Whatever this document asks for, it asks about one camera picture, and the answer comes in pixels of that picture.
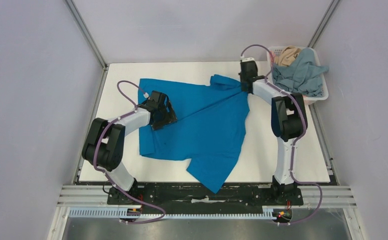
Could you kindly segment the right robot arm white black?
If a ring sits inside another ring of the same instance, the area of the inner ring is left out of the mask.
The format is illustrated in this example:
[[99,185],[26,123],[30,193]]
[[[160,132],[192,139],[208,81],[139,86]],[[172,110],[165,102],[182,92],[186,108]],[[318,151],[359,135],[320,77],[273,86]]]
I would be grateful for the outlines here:
[[298,141],[304,136],[308,123],[303,96],[289,93],[259,75],[255,60],[240,60],[241,89],[256,95],[271,106],[271,129],[278,143],[277,166],[272,176],[270,196],[277,204],[299,195],[294,177]]

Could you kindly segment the blue t-shirt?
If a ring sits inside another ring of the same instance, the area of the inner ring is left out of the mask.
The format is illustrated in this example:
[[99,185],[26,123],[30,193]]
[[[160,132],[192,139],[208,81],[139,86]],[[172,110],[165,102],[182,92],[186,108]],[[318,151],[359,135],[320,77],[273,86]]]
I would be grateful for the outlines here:
[[209,85],[142,78],[140,87],[168,95],[177,121],[139,129],[142,156],[190,160],[187,172],[217,193],[240,156],[249,114],[248,95],[238,80],[215,74]]

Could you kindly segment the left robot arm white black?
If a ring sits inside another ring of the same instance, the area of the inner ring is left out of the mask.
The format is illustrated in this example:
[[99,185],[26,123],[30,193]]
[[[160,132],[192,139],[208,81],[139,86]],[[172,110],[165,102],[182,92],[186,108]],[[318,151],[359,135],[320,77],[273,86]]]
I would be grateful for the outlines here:
[[105,175],[126,204],[133,204],[138,200],[139,191],[133,187],[136,180],[122,162],[125,137],[142,127],[149,126],[156,131],[175,122],[177,116],[168,95],[154,90],[128,113],[112,120],[95,118],[81,156]]

